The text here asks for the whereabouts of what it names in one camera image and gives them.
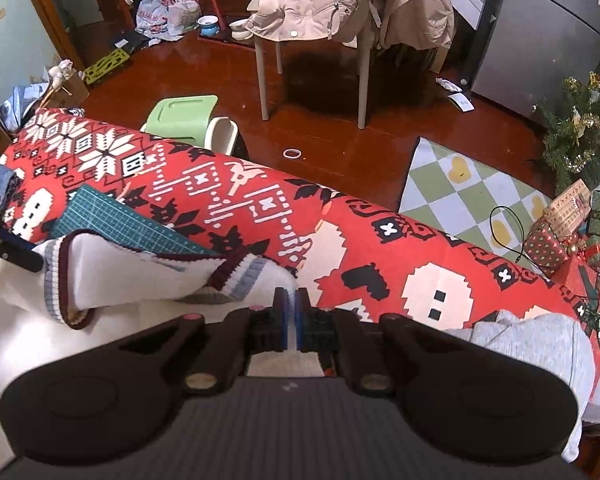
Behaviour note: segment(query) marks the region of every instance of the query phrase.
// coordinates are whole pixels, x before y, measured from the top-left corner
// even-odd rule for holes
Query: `black cable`
[[[518,225],[520,227],[520,235],[522,236],[522,244],[524,244],[524,241],[526,240],[526,236],[525,236],[525,229],[524,226],[522,225],[522,221],[520,220],[520,217],[515,213],[515,211],[513,211],[513,209],[511,209],[510,207],[507,207],[505,205],[497,205],[496,207],[494,207],[491,210],[491,213],[489,213],[489,228],[491,229],[491,237],[493,238],[493,240],[500,245],[501,247],[503,247],[504,249],[507,249],[509,251],[511,251],[512,253],[516,253],[518,255],[518,257],[515,259],[515,263],[518,263],[520,261],[520,259],[524,256],[528,261],[530,261],[532,264],[534,264],[536,267],[538,267],[539,269],[552,269],[555,270],[555,267],[549,267],[549,266],[542,266],[539,264],[536,264],[535,261],[533,261],[527,254],[525,254],[525,252],[523,250],[516,250],[513,249],[511,247],[507,247],[505,244],[503,244],[501,241],[499,241],[496,238],[496,233],[493,231],[493,213],[497,210],[497,209],[505,209],[506,211],[509,211],[509,213],[511,213],[513,215],[513,218],[516,219],[516,221],[518,222]],[[590,267],[591,270],[593,270],[593,272],[595,272],[596,274],[600,275],[600,271],[593,269],[592,267]],[[582,298],[584,300],[591,300],[591,301],[600,301],[600,297],[598,298],[590,298],[589,296],[581,296],[579,294],[574,294],[574,296],[576,298]]]

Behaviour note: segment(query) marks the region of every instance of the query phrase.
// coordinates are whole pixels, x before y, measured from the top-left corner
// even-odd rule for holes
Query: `rubber band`
[[[284,152],[282,152],[282,156],[291,160],[296,160],[296,158],[300,158],[302,156],[302,152],[300,150],[296,150],[295,148],[287,148]]]

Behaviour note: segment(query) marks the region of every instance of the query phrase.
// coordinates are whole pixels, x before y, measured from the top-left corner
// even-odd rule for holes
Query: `white bowl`
[[[250,30],[234,30],[231,33],[231,37],[234,38],[235,41],[246,41],[250,40],[253,36],[253,33]]]
[[[217,22],[218,22],[218,17],[212,16],[211,14],[208,14],[206,16],[202,16],[201,18],[198,18],[198,25],[200,25],[201,27],[208,27],[209,25],[215,25]]]
[[[229,23],[229,27],[231,27],[231,30],[234,30],[235,32],[240,32],[244,30],[244,24],[247,23],[247,20],[248,18],[244,18],[243,20],[231,22]]]

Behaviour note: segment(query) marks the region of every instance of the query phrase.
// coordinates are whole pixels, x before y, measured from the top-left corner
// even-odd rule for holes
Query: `plastic bag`
[[[172,36],[180,36],[196,28],[200,6],[195,0],[179,0],[169,7],[167,30]]]
[[[172,35],[168,30],[169,9],[173,0],[142,0],[136,14],[136,32],[148,38],[178,41],[180,35]]]

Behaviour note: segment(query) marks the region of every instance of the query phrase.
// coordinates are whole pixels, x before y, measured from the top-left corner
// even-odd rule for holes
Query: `checkered rug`
[[[515,261],[518,255],[491,236],[489,214],[497,205],[510,207],[520,218],[525,235],[550,199],[501,171],[420,138],[413,154],[400,213]],[[520,228],[506,210],[493,216],[496,238],[522,250]],[[531,269],[522,258],[519,264]]]

